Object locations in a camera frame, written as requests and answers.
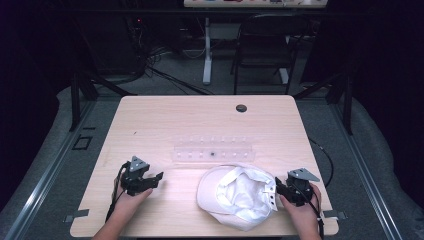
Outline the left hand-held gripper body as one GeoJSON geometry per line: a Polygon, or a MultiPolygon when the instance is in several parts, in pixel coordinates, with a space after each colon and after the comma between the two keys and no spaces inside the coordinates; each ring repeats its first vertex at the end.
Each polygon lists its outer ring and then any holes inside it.
{"type": "Polygon", "coordinates": [[[135,196],[150,188],[148,180],[143,178],[149,169],[150,165],[136,156],[126,163],[121,187],[128,195],[135,196]]]}

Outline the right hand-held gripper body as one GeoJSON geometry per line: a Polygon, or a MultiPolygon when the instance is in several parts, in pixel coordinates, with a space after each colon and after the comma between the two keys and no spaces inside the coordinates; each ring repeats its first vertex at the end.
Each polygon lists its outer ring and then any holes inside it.
{"type": "Polygon", "coordinates": [[[320,179],[306,168],[289,171],[286,179],[286,199],[296,206],[310,201],[313,195],[311,181],[319,182],[320,179]]]}

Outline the white baseball cap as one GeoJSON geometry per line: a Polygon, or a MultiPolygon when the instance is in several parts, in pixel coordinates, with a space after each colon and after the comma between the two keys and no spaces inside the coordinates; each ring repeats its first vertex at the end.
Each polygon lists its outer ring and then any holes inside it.
{"type": "Polygon", "coordinates": [[[229,163],[205,172],[197,188],[198,206],[219,223],[249,231],[277,211],[276,182],[253,165],[229,163]]]}

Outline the person's left hand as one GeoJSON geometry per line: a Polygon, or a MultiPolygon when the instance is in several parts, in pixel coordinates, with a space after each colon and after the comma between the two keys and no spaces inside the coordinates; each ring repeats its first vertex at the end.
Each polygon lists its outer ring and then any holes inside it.
{"type": "Polygon", "coordinates": [[[149,188],[138,195],[131,196],[122,188],[121,183],[118,183],[113,214],[131,218],[143,201],[147,199],[152,192],[153,190],[149,188]]]}

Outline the person's right hand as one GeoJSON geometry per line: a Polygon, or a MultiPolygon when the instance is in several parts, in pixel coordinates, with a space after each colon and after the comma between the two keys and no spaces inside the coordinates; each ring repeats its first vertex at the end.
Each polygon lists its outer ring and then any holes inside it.
{"type": "Polygon", "coordinates": [[[318,217],[310,205],[296,207],[288,202],[284,196],[279,196],[284,208],[288,211],[297,232],[300,229],[317,229],[319,231],[318,217]]]}

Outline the clear plastic rack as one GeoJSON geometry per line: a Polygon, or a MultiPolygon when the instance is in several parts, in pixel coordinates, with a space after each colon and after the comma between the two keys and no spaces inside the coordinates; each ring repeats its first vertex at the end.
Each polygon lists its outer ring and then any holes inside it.
{"type": "Polygon", "coordinates": [[[177,163],[253,162],[255,156],[252,141],[239,136],[178,137],[172,152],[177,163]]]}

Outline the black metal stand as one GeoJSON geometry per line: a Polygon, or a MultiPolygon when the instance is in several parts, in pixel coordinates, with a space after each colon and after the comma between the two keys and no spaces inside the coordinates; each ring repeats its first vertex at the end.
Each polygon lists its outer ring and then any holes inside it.
{"type": "Polygon", "coordinates": [[[71,77],[72,124],[69,129],[70,132],[74,131],[81,121],[80,94],[83,94],[88,101],[96,101],[99,97],[99,93],[94,87],[95,83],[106,87],[121,97],[134,96],[134,93],[118,87],[98,74],[90,71],[75,72],[71,77]]]}
{"type": "Polygon", "coordinates": [[[353,103],[353,78],[349,73],[336,73],[329,78],[313,84],[311,87],[294,95],[296,100],[303,99],[310,94],[318,91],[322,87],[330,84],[325,99],[328,104],[337,104],[341,97],[343,100],[342,124],[349,135],[352,135],[351,116],[353,103]]]}

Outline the white desk leg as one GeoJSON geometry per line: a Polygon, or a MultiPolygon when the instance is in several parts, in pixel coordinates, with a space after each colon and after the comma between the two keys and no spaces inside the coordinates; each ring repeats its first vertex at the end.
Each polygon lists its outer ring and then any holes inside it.
{"type": "Polygon", "coordinates": [[[211,54],[211,38],[210,38],[210,22],[205,19],[205,61],[203,70],[203,84],[209,85],[211,83],[212,74],[212,54],[211,54]]]}

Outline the black chair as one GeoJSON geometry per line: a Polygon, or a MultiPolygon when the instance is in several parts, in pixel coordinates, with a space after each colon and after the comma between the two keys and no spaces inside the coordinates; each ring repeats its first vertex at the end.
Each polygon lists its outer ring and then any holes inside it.
{"type": "Polygon", "coordinates": [[[257,14],[241,23],[230,73],[234,75],[233,93],[240,85],[239,69],[287,70],[285,94],[288,93],[300,41],[309,21],[302,16],[257,14]]]}

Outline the light desk top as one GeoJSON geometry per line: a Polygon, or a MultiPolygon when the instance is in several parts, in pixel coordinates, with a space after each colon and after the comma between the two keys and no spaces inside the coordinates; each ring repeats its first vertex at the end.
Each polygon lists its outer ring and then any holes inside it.
{"type": "Polygon", "coordinates": [[[329,0],[183,0],[193,8],[325,8],[329,0]]]}

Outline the grey table bracket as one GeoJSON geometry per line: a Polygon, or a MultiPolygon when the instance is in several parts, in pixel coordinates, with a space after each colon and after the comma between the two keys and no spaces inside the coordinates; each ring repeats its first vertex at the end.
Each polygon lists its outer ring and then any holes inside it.
{"type": "Polygon", "coordinates": [[[63,219],[64,223],[72,223],[75,218],[86,217],[89,214],[88,209],[77,210],[72,214],[66,215],[63,219]]]}
{"type": "Polygon", "coordinates": [[[345,220],[348,218],[345,212],[337,210],[325,210],[323,215],[325,218],[332,218],[336,220],[345,220]]]}

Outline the metal floor rail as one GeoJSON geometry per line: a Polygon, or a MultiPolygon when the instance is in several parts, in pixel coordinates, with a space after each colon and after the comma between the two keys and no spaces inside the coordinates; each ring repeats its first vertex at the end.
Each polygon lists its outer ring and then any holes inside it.
{"type": "Polygon", "coordinates": [[[0,213],[0,240],[80,240],[71,235],[66,215],[79,210],[98,155],[102,130],[97,105],[83,105],[77,128],[68,130],[67,106],[60,108],[17,192],[0,213]]]}
{"type": "Polygon", "coordinates": [[[343,139],[347,142],[348,148],[353,156],[353,165],[359,179],[365,189],[369,201],[374,209],[374,212],[380,222],[380,225],[385,233],[387,240],[404,240],[393,219],[390,210],[387,207],[386,201],[378,189],[371,171],[369,170],[365,158],[356,142],[353,135],[350,135],[345,129],[342,121],[342,113],[337,105],[330,104],[329,109],[336,121],[336,125],[341,132],[343,139]]]}

